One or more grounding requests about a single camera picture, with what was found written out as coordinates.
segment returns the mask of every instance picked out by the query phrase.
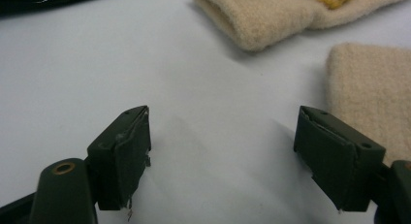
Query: white table surface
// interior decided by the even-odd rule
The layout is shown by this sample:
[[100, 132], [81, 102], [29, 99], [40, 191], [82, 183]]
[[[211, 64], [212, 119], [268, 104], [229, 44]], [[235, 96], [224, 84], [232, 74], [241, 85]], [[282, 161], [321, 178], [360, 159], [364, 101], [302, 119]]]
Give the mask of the white table surface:
[[[148, 105], [152, 167], [130, 223], [373, 223], [339, 213], [293, 151], [300, 105], [326, 109], [332, 46], [411, 48], [411, 0], [356, 22], [241, 51], [192, 0], [90, 0], [0, 17], [0, 206], [41, 170], [86, 157]], [[98, 211], [127, 223], [127, 210]]]

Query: cream knitted fabric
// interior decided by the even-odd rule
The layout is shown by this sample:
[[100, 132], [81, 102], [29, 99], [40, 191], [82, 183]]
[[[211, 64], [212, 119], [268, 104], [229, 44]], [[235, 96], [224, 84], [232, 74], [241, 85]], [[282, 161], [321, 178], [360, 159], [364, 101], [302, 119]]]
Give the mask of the cream knitted fabric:
[[387, 149], [384, 163], [411, 160], [411, 50], [343, 44], [328, 59], [330, 113]]
[[353, 21], [400, 0], [351, 0], [328, 10], [315, 0], [195, 0], [245, 50], [261, 50], [305, 28]]

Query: brass grommet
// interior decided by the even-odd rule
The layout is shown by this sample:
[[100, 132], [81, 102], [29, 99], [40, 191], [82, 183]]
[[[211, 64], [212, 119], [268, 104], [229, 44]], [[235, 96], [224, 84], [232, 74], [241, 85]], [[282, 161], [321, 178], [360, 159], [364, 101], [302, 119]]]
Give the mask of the brass grommet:
[[76, 164], [74, 164], [72, 162], [60, 163], [59, 165], [55, 166], [52, 169], [52, 172], [55, 175], [64, 175], [64, 174], [67, 174], [67, 173], [71, 172], [75, 168], [75, 166], [76, 166]]
[[411, 162], [406, 163], [405, 168], [411, 171]]

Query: small hole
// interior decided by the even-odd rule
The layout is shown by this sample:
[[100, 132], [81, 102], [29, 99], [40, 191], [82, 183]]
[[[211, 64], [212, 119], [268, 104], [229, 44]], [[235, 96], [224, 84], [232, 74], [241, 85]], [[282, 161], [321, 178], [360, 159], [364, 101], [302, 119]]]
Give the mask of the small hole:
[[72, 171], [75, 166], [76, 166], [76, 164], [74, 164], [72, 162], [61, 163], [61, 164], [57, 165], [56, 167], [54, 167], [52, 169], [52, 172], [56, 175], [67, 174], [70, 171]]
[[372, 146], [370, 144], [361, 144], [362, 147], [364, 148], [372, 148]]

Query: white surface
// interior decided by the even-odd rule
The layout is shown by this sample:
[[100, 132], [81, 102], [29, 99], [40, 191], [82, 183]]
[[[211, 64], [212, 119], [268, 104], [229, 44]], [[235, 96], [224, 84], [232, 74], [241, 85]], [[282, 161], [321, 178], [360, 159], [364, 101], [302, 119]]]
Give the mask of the white surface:
[[[326, 109], [332, 46], [411, 48], [411, 0], [249, 54], [192, 0], [92, 0], [0, 18], [0, 206], [41, 170], [86, 157], [149, 105], [152, 167], [131, 223], [372, 223], [338, 213], [293, 151], [300, 105]], [[127, 223], [127, 211], [98, 211]]]

